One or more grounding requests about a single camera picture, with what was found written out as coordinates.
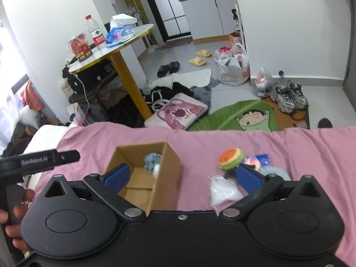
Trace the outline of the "left hand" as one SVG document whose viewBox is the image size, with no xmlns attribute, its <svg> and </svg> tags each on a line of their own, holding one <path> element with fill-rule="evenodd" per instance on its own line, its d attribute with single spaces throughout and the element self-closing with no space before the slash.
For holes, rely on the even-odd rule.
<svg viewBox="0 0 356 267">
<path fill-rule="evenodd" d="M 13 214 L 17 219 L 22 220 L 24 218 L 26 212 L 28 211 L 28 204 L 29 202 L 32 202 L 34 196 L 35 196 L 34 190 L 26 189 L 24 191 L 23 203 L 21 205 L 14 206 L 13 208 Z M 8 223 L 8 218 L 9 218 L 8 212 L 1 210 L 1 224 Z M 24 240 L 22 239 L 20 224 L 7 225 L 5 227 L 5 233 L 8 235 L 9 238 L 12 239 L 12 243 L 15 248 L 23 252 L 28 251 L 28 247 L 26 246 Z"/>
</svg>

